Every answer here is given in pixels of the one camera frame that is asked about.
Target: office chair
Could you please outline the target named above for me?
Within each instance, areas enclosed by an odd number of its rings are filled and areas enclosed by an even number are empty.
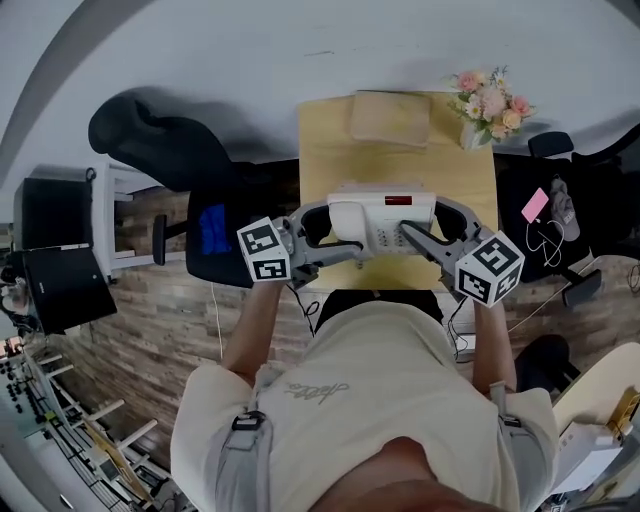
[[[571,285],[563,291],[567,307],[578,305],[600,288],[599,270],[580,276],[568,267],[591,252],[594,257],[620,255],[640,258],[640,125],[618,142],[593,155],[572,153],[569,159],[547,157],[573,151],[566,133],[551,132],[529,141],[531,157],[503,171],[497,179],[498,209],[504,232],[525,255],[521,280],[537,281],[553,274],[567,278]],[[562,178],[573,200],[580,236],[561,245],[562,260],[556,267],[545,266],[542,251],[527,247],[527,221],[521,211],[538,188],[549,195],[555,176]],[[551,219],[550,204],[542,210],[535,225],[552,240],[561,235]]]
[[[131,93],[105,102],[91,118],[88,131],[97,153],[148,174],[174,192],[190,192],[186,221],[167,226],[166,215],[155,218],[156,264],[165,264],[166,240],[186,232],[190,274],[205,281],[252,286],[236,231],[259,218],[283,213],[273,205],[269,175],[251,163],[231,162],[203,124],[156,117]]]

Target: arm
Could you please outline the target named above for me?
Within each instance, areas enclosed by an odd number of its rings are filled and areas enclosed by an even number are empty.
[[[269,357],[284,283],[270,281],[253,285],[220,363],[252,387],[257,371]]]
[[[507,389],[515,392],[516,365],[509,342],[504,306],[500,302],[489,309],[474,302],[473,307],[476,321],[473,387],[487,395],[491,384],[504,381]]]

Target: wooden floor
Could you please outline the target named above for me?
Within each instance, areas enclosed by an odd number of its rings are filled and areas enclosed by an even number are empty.
[[[182,220],[186,205],[186,194],[166,190],[148,191],[131,203],[120,204],[118,248],[150,253],[154,215],[168,211],[170,220]],[[170,250],[180,249],[181,243],[184,242],[176,240]],[[627,273],[633,263],[617,257],[597,261],[595,267],[602,270],[604,281],[597,297],[570,311],[562,305],[561,296],[556,296],[512,331],[515,352],[537,336],[557,333],[567,338],[574,363],[584,369],[614,346],[638,341],[640,302],[627,285]],[[564,280],[551,278],[535,285],[520,285],[505,299],[510,328],[563,284]],[[246,292],[217,284],[214,291],[225,340],[240,314]],[[61,381],[87,408],[97,409],[118,398],[125,400],[125,407],[108,416],[114,435],[124,436],[156,418],[158,427],[140,444],[158,464],[168,468],[171,431],[186,379],[198,365],[220,357],[211,285],[190,276],[183,262],[175,262],[165,267],[121,271],[111,292],[117,314],[67,336],[52,337],[48,350],[61,352],[65,356],[62,364],[75,365],[74,371],[61,375]],[[302,295],[307,304],[316,299],[322,302],[326,297]],[[451,314],[454,304],[448,295],[440,294],[439,300],[445,314]],[[457,317],[460,332],[470,332],[469,328],[460,328],[470,321],[470,311],[465,307]],[[310,339],[306,320],[287,290],[278,314],[271,359],[297,361]],[[461,366],[468,374],[469,365]]]

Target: wooden table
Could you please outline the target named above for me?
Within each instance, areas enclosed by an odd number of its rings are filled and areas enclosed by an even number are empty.
[[[604,425],[625,390],[640,390],[640,344],[616,347],[583,373],[553,405],[558,431],[574,420]]]
[[[349,134],[353,96],[299,106],[300,202],[326,199],[346,182],[421,183],[425,190],[466,204],[492,230],[498,228],[495,171],[491,146],[464,151],[462,122],[447,107],[450,95],[431,98],[426,148],[359,142]],[[321,269],[315,289],[441,288],[440,267],[422,256],[384,255]]]

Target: person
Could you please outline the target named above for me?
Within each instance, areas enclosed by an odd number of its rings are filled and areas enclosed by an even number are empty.
[[[251,400],[282,287],[255,284],[221,363],[200,366],[187,381],[171,473],[203,512],[227,512],[216,508],[212,439]],[[551,400],[542,389],[515,393],[502,304],[474,304],[468,382],[456,371],[432,292],[404,301],[400,295],[332,293],[303,359],[259,390],[259,410],[272,424],[264,510],[532,512],[547,497],[558,443]],[[524,483],[534,492],[526,503],[490,399],[498,382],[507,410],[534,433],[544,461],[528,470],[532,482]]]

